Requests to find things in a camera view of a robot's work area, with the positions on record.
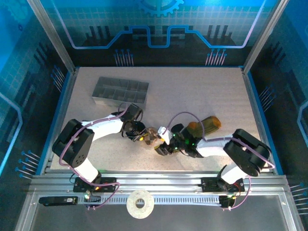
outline enclosure floor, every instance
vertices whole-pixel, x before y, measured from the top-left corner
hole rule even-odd
[[[116,77],[149,82],[143,123],[167,126],[178,112],[189,111],[200,119],[217,116],[222,127],[209,137],[232,134],[243,128],[259,139],[256,122],[240,68],[205,67],[81,67],[64,119],[95,120],[117,111],[96,105],[92,93],[99,77]],[[178,116],[172,125],[196,121]],[[112,134],[93,142],[89,160],[99,170],[206,170],[218,171],[230,163],[228,157],[191,158],[183,154],[158,155],[153,146],[132,142]],[[62,169],[54,155],[51,169]]]

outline tape roll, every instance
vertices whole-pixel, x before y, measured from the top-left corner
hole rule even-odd
[[[140,199],[144,201],[144,205],[141,208],[137,207],[137,202]],[[146,190],[133,191],[127,199],[126,208],[132,217],[137,219],[146,218],[154,209],[154,198]]]

